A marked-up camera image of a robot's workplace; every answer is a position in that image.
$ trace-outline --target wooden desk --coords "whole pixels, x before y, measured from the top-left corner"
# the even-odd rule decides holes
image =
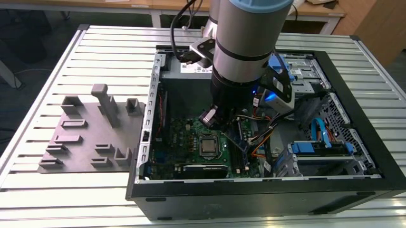
[[[0,8],[17,10],[55,10],[110,13],[151,14],[152,26],[160,28],[160,15],[175,15],[183,8],[186,0],[130,0],[127,2],[106,2],[106,0],[0,0]],[[210,0],[203,0],[196,16],[208,16]],[[339,5],[327,9],[322,5],[306,2],[298,9],[298,20],[325,22],[321,34],[330,35],[341,17],[346,13]],[[295,20],[295,12],[287,17]]]
[[[0,0],[0,3],[75,6],[75,7],[115,7],[115,8],[152,7],[152,0],[130,0],[123,2],[106,2],[106,0]]]

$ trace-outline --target blue latch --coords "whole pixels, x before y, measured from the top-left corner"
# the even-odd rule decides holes
[[[354,153],[354,147],[353,147],[353,144],[350,144],[349,142],[345,143],[345,146],[347,148],[347,151],[349,151],[349,155],[351,155]]]
[[[315,150],[313,148],[311,143],[309,142],[295,142],[291,144],[293,153],[314,153]]]

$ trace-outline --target slotted metal work surface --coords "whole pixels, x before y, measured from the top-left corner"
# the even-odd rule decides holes
[[[148,221],[124,200],[128,173],[39,174],[65,95],[96,102],[94,83],[108,84],[116,102],[147,102],[155,46],[170,45],[164,28],[91,26],[79,30],[0,159],[0,227],[405,227],[406,194],[359,205],[337,215]],[[199,30],[175,32],[188,45]],[[280,49],[326,51],[379,136],[406,172],[406,102],[362,42],[346,36],[282,34]]]

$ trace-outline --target label sticker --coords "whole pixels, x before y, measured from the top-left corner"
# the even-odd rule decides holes
[[[203,68],[198,63],[186,64],[180,63],[180,73],[206,73],[211,74],[212,67]]]
[[[148,5],[131,5],[131,7],[150,8],[150,6],[148,6]]]
[[[271,172],[271,165],[267,163],[267,161],[264,162],[264,168],[268,172]]]
[[[342,13],[330,13],[329,16],[338,16],[338,17],[343,17]]]
[[[254,105],[255,107],[259,106],[259,99],[258,99],[258,98],[254,98],[254,100],[252,100],[252,105]]]

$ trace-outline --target orange wire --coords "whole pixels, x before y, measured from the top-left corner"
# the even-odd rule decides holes
[[[333,134],[330,128],[327,128],[327,133],[329,133],[329,138],[330,138],[330,140],[335,142],[337,139],[335,139],[335,136],[334,136],[334,134]]]
[[[252,116],[254,116],[255,118],[260,118],[260,116],[256,115],[256,109],[258,109],[258,107],[254,108]]]
[[[274,133],[274,132],[271,132],[271,134],[268,134],[267,137],[262,140],[262,142],[260,142],[259,145],[256,146],[255,150],[252,151],[251,156],[266,158],[263,155],[256,154],[255,152],[258,151],[258,149],[259,149],[259,147],[262,146],[262,144],[264,144],[264,142],[267,141],[267,139],[271,137],[272,133]]]

